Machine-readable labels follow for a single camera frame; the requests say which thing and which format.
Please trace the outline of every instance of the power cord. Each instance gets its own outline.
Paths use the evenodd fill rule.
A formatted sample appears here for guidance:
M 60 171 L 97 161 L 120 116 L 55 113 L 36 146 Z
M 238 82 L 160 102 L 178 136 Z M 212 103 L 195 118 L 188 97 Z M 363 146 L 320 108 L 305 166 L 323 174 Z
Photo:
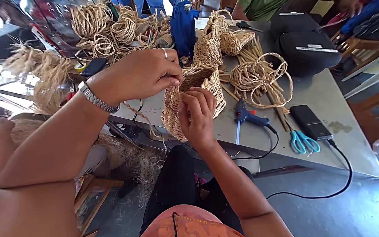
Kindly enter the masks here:
M 232 160 L 261 159 L 261 158 L 266 157 L 268 154 L 272 153 L 274 149 L 276 149 L 277 145 L 279 144 L 279 134 L 277 134 L 277 131 L 273 127 L 271 127 L 270 124 L 267 125 L 266 127 L 268 127 L 274 134 L 276 134 L 276 137 L 277 137 L 276 145 L 274 145 L 274 147 L 269 152 L 267 152 L 265 155 L 260 156 L 260 157 L 232 158 Z
M 334 149 L 336 149 L 341 154 L 341 156 L 345 159 L 345 161 L 347 163 L 347 167 L 349 168 L 349 178 L 347 179 L 346 185 L 342 189 L 340 189 L 339 191 L 337 191 L 337 192 L 335 192 L 333 194 L 330 194 L 330 195 L 327 195 L 327 196 L 321 196 L 321 197 L 305 197 L 305 196 L 301 196 L 299 194 L 294 194 L 294 193 L 289 193 L 289 192 L 278 192 L 278 193 L 275 193 L 275 194 L 271 194 L 270 196 L 267 197 L 267 199 L 269 199 L 270 197 L 276 196 L 278 194 L 289 194 L 289 195 L 293 195 L 293 196 L 297 196 L 297 197 L 301 197 L 301 198 L 305 198 L 305 199 L 324 199 L 324 198 L 330 198 L 330 197 L 337 196 L 337 195 L 341 194 L 342 192 L 346 191 L 346 189 L 350 186 L 350 183 L 352 182 L 352 176 L 353 176 L 352 166 L 350 165 L 350 162 L 347 159 L 347 157 L 345 156 L 345 154 L 343 154 L 343 152 L 337 147 L 337 145 L 334 142 L 334 140 L 328 139 L 327 141 L 329 142 L 329 144 L 332 147 L 334 147 Z

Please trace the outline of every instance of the wristwatch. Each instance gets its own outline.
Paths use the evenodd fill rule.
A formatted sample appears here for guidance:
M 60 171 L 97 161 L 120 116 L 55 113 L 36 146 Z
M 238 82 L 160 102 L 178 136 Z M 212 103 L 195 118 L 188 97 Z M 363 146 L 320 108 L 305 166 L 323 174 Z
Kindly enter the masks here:
M 105 110 L 108 113 L 115 113 L 119 110 L 119 105 L 112 107 L 100 100 L 96 95 L 94 95 L 93 92 L 91 92 L 90 88 L 88 88 L 87 83 L 85 81 L 82 81 L 80 84 L 78 84 L 78 88 L 80 89 L 81 93 L 87 98 L 87 100 L 89 100 L 102 110 Z

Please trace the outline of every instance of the woman's left hand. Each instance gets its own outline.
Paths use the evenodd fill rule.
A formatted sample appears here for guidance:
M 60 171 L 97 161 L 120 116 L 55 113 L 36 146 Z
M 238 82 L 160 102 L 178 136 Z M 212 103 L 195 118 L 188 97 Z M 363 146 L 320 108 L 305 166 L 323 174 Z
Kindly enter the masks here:
M 134 51 L 92 76 L 90 90 L 105 103 L 116 106 L 125 100 L 153 96 L 182 82 L 182 69 L 173 49 Z

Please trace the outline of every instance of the table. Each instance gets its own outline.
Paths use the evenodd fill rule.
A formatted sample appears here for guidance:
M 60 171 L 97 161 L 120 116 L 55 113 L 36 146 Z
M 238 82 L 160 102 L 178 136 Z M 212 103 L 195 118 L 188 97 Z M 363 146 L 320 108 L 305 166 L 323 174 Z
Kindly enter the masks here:
M 264 52 L 272 50 L 272 42 L 268 36 L 269 23 L 249 22 L 257 29 L 264 30 L 260 35 L 261 45 Z M 236 57 L 223 57 L 226 71 L 234 68 L 238 61 Z M 279 84 L 283 89 L 288 88 L 287 80 L 279 79 Z M 236 123 L 234 121 L 234 109 L 236 100 L 227 92 L 223 92 L 227 105 L 225 109 L 214 119 L 214 136 L 221 145 L 228 145 L 232 149 L 247 151 L 251 154 L 264 154 L 275 144 L 276 138 L 270 131 L 255 126 L 249 122 L 242 124 L 240 128 L 240 145 L 235 145 Z M 164 93 L 161 92 L 155 96 L 144 100 L 141 112 L 147 116 L 150 122 L 162 133 L 167 133 L 166 128 L 161 122 L 161 113 L 164 105 Z M 140 107 L 139 100 L 128 101 L 134 108 Z M 324 125 L 334 134 L 334 141 L 339 148 L 345 153 L 351 162 L 354 172 L 363 176 L 379 178 L 379 161 L 372 152 L 361 128 L 359 127 L 352 111 L 343 98 L 333 76 L 329 69 L 323 70 L 310 79 L 293 79 L 293 99 L 287 104 L 287 108 L 294 105 L 308 105 L 312 111 L 323 121 Z M 308 154 L 295 153 L 290 145 L 290 133 L 285 132 L 281 122 L 274 109 L 256 109 L 256 115 L 270 119 L 272 126 L 277 130 L 280 136 L 280 142 L 273 151 L 273 157 L 281 157 L 282 160 L 291 161 L 290 165 L 301 167 L 328 169 L 335 172 L 345 171 L 347 169 L 340 155 L 331 148 L 327 142 L 319 141 L 321 152 Z M 134 113 L 122 106 L 111 119 L 116 122 L 133 125 Z M 147 122 L 137 117 L 136 121 L 139 126 L 148 129 Z

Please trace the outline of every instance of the black phone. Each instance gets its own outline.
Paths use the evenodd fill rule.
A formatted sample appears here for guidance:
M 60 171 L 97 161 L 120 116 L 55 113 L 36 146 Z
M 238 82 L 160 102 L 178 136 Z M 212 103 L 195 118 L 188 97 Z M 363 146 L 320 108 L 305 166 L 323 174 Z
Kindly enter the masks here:
M 315 141 L 333 138 L 333 135 L 324 127 L 323 123 L 308 105 L 292 106 L 290 112 L 296 123 L 308 137 L 311 137 Z
M 85 77 L 93 76 L 94 74 L 102 71 L 107 62 L 107 58 L 95 58 L 87 65 L 80 75 Z

